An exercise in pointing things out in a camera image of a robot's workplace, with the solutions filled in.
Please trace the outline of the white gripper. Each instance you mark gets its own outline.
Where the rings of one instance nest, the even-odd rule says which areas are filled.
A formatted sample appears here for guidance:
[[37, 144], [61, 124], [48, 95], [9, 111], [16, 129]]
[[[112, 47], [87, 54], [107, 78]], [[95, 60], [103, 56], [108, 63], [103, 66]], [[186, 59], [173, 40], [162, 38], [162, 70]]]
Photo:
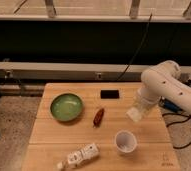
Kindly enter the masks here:
[[136, 115], [143, 118], [150, 113], [150, 110], [159, 102], [160, 96], [146, 87], [137, 90], [135, 99]]

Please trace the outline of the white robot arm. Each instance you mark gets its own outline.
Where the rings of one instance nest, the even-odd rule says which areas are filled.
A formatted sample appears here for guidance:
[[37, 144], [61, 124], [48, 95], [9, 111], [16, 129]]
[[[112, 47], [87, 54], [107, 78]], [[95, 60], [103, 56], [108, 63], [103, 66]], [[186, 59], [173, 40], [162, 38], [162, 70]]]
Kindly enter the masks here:
[[179, 81], [180, 74], [180, 66], [171, 60], [145, 69], [141, 74], [142, 86], [127, 112], [129, 117], [135, 122], [140, 121], [161, 97], [191, 114], [191, 87]]

